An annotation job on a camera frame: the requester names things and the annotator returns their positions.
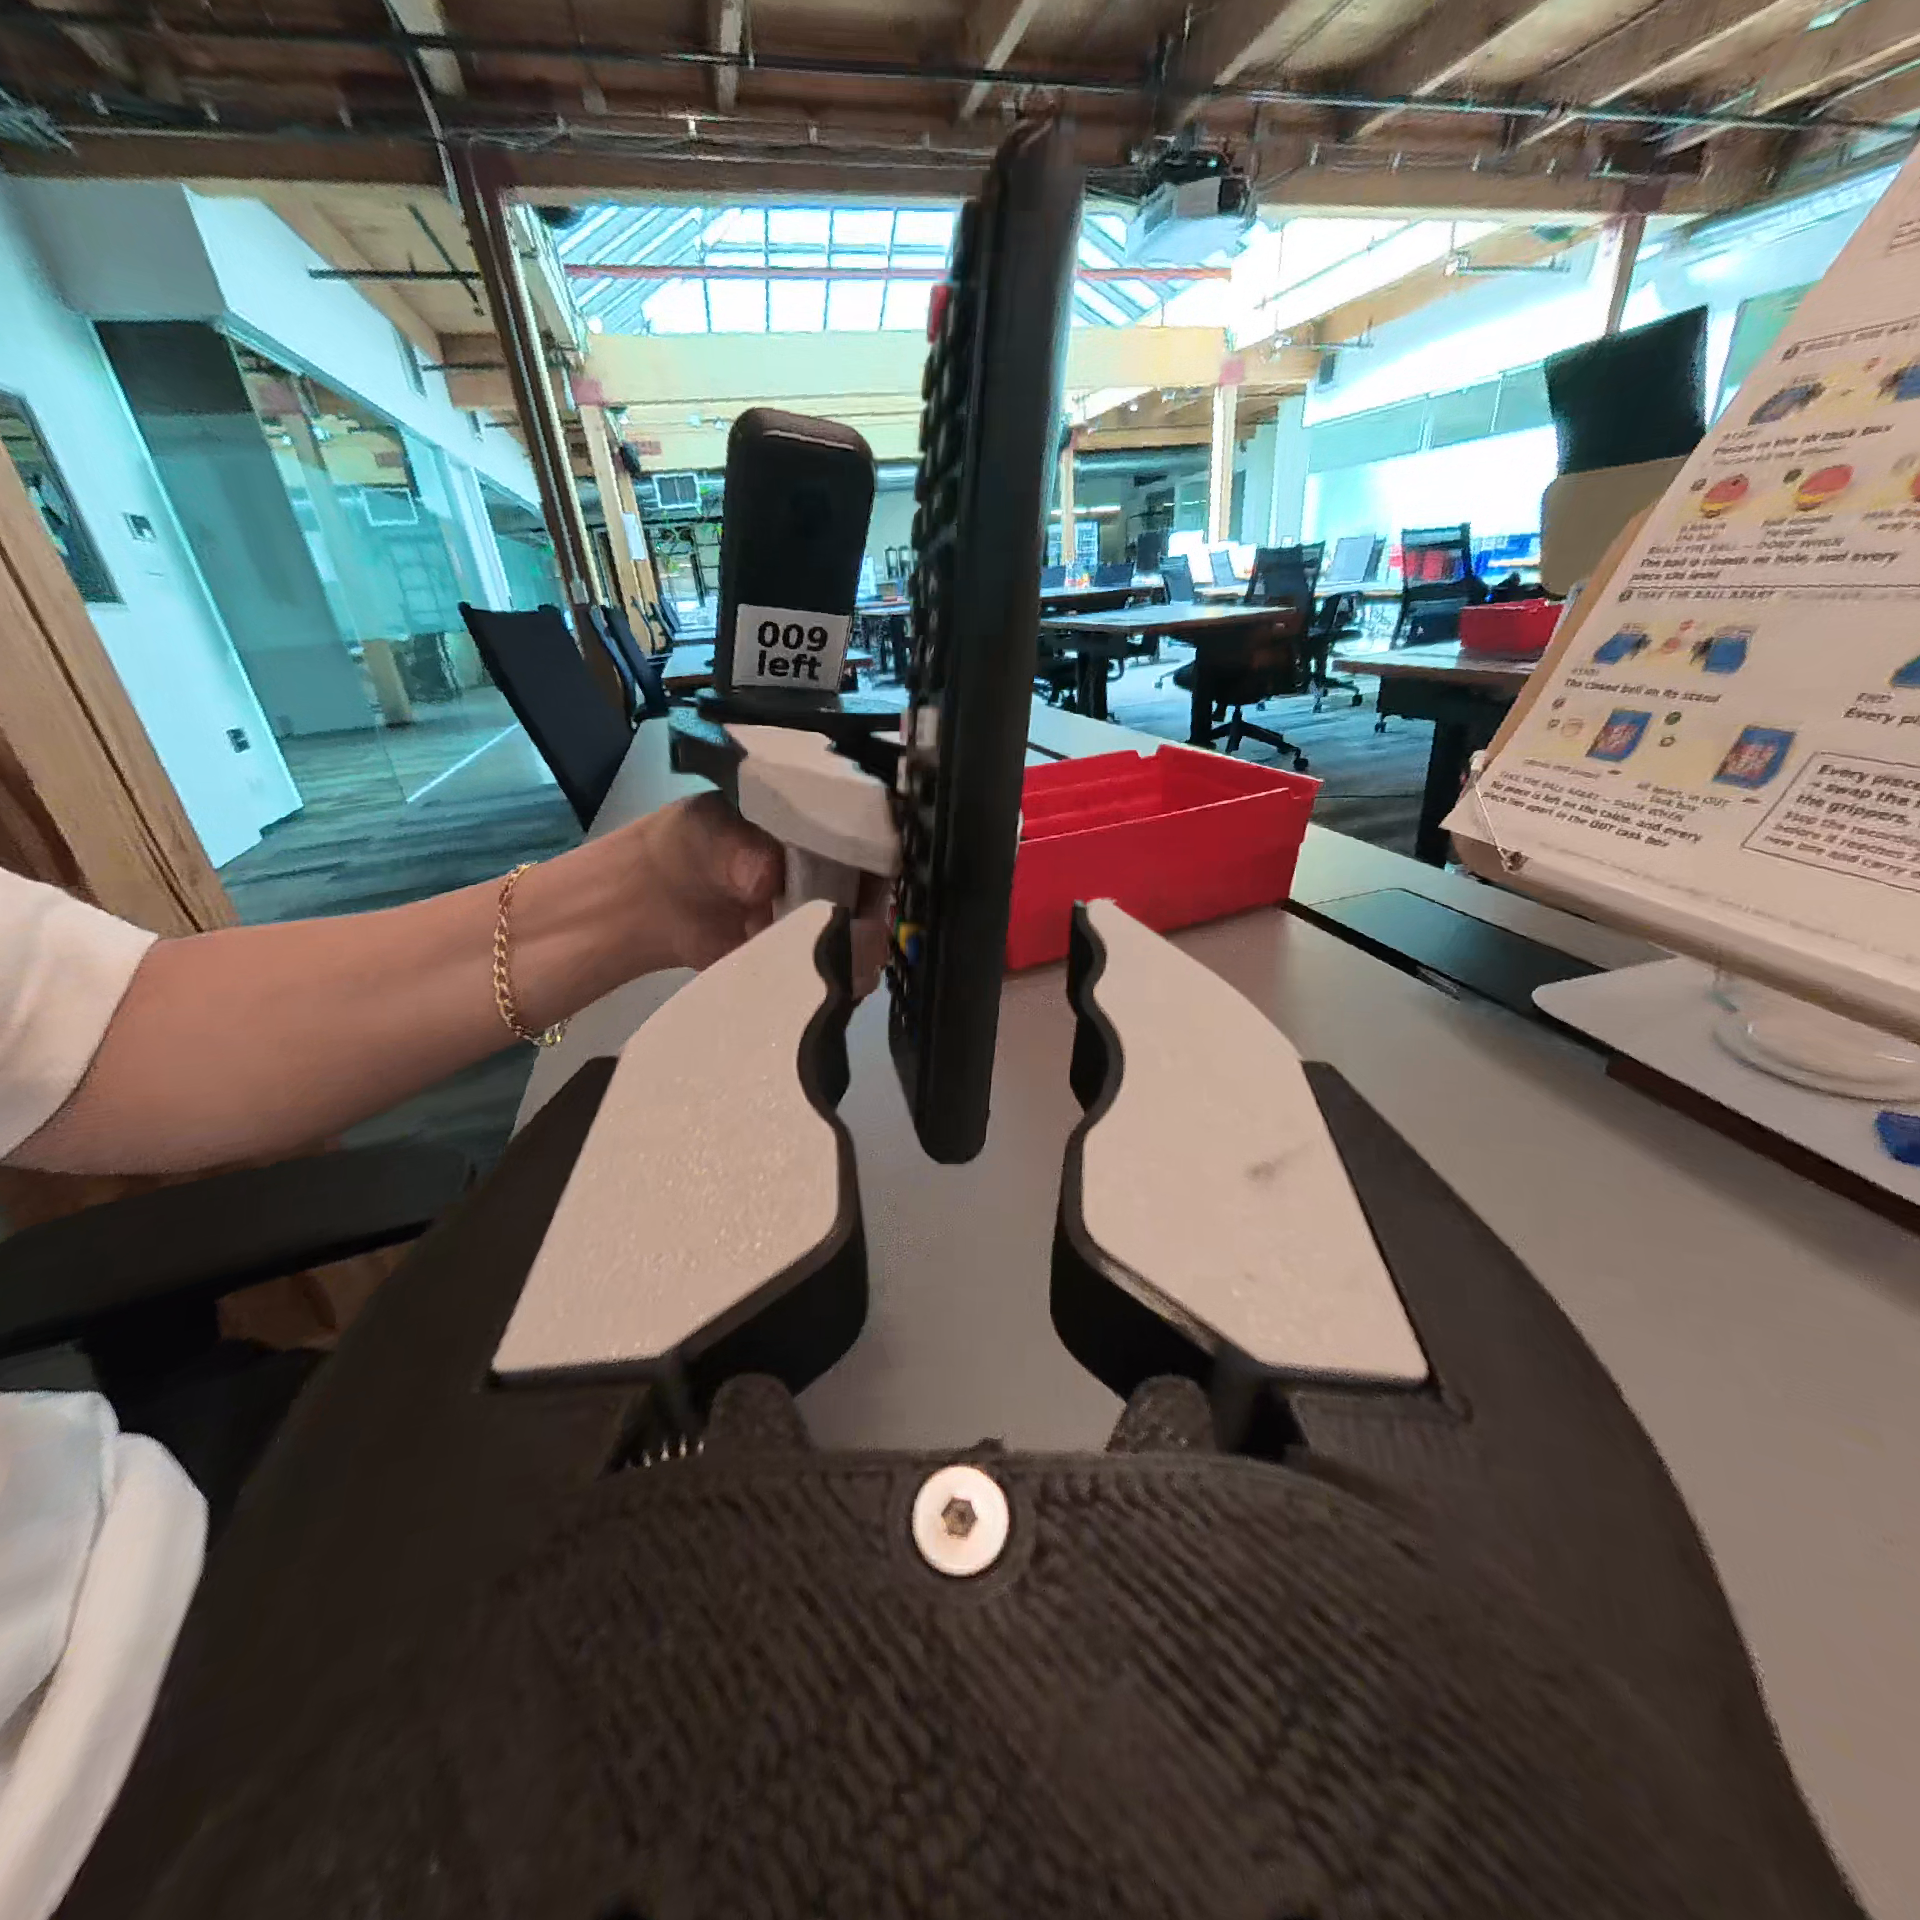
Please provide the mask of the instruction sheet board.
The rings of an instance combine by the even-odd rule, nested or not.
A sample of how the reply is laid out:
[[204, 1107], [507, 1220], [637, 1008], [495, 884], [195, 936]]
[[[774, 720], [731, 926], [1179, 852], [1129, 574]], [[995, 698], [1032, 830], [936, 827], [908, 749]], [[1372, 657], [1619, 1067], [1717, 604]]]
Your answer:
[[1489, 881], [1915, 1040], [1917, 156], [1447, 816]]

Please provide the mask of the white stand base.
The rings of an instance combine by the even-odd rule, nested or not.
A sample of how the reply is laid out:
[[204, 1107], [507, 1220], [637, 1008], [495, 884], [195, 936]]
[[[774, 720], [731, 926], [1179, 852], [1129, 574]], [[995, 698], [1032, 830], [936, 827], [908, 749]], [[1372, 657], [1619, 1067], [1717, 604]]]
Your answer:
[[1915, 1114], [1891, 1093], [1799, 1085], [1720, 1037], [1712, 973], [1661, 957], [1544, 982], [1532, 1005], [1598, 1045], [1608, 1072], [1683, 1116], [1750, 1145], [1839, 1195], [1915, 1225], [1915, 1160], [1887, 1150], [1883, 1114]]

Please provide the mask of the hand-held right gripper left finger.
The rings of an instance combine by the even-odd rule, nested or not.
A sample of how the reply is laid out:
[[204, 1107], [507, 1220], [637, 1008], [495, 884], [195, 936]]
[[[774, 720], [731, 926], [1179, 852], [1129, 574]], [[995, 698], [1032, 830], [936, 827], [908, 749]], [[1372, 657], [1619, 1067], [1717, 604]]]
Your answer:
[[797, 1394], [869, 1306], [848, 1091], [851, 917], [806, 900], [627, 1037], [492, 1360], [500, 1386], [733, 1377]]

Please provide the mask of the wooden pillar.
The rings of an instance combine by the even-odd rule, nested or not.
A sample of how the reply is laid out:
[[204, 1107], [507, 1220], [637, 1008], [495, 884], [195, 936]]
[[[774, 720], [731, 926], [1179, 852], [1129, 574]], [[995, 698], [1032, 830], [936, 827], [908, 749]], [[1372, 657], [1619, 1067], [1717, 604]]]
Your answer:
[[1, 864], [167, 938], [232, 904], [8, 457], [1, 460]]

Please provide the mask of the red plastic bin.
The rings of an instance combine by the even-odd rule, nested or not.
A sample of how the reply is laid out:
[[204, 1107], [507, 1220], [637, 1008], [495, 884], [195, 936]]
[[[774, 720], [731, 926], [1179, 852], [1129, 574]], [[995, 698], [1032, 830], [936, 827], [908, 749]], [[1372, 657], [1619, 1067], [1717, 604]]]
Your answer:
[[1319, 788], [1173, 744], [1025, 769], [1006, 970], [1065, 960], [1080, 904], [1159, 932], [1285, 905]]
[[1489, 596], [1460, 611], [1455, 642], [1462, 657], [1532, 664], [1542, 658], [1566, 611], [1552, 595]]

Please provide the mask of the ceiling projector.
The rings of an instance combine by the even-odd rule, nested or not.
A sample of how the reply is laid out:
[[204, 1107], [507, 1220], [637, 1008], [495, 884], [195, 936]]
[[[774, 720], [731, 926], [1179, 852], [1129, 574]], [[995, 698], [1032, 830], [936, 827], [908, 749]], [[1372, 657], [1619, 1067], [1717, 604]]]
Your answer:
[[1200, 270], [1233, 256], [1256, 225], [1256, 193], [1221, 148], [1165, 140], [1140, 161], [1140, 195], [1120, 240], [1135, 273]]

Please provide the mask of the person's left forearm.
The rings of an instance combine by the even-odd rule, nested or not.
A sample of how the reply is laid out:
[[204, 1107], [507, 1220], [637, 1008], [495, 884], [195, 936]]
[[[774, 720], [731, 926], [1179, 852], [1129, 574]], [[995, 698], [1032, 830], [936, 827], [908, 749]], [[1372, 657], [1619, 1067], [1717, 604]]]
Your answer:
[[167, 1173], [311, 1145], [635, 973], [608, 838], [358, 917], [158, 936], [75, 1094], [4, 1163]]

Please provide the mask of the person's left hand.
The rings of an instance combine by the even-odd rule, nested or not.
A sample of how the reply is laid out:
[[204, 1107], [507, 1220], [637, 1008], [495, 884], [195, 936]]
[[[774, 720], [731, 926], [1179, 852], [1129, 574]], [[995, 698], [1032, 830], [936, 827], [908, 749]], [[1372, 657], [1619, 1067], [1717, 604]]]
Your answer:
[[709, 970], [784, 912], [799, 852], [720, 793], [672, 800], [608, 837], [635, 973]]

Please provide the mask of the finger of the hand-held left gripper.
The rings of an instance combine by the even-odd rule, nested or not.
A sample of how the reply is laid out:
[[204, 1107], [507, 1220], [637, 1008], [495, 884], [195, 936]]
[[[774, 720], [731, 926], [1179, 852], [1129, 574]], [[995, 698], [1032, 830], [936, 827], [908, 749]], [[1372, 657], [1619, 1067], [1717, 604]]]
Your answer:
[[894, 881], [900, 842], [883, 780], [838, 754], [828, 737], [733, 729], [737, 816], [772, 837], [787, 883]]

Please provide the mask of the black remote control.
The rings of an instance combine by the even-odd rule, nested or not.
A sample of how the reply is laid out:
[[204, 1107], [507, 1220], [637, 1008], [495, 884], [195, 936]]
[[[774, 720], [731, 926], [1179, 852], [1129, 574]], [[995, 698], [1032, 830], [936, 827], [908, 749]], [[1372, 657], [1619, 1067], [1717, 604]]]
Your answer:
[[927, 305], [884, 985], [919, 1147], [984, 1145], [1085, 173], [1021, 121]]

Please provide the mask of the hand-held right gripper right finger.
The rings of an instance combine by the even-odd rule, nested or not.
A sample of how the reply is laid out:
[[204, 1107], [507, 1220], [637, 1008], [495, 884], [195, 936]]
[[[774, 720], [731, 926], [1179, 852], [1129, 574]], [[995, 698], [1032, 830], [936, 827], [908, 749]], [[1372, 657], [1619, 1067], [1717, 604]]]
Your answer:
[[1072, 910], [1048, 1317], [1126, 1400], [1147, 1378], [1413, 1394], [1432, 1381], [1301, 1052], [1116, 900]]

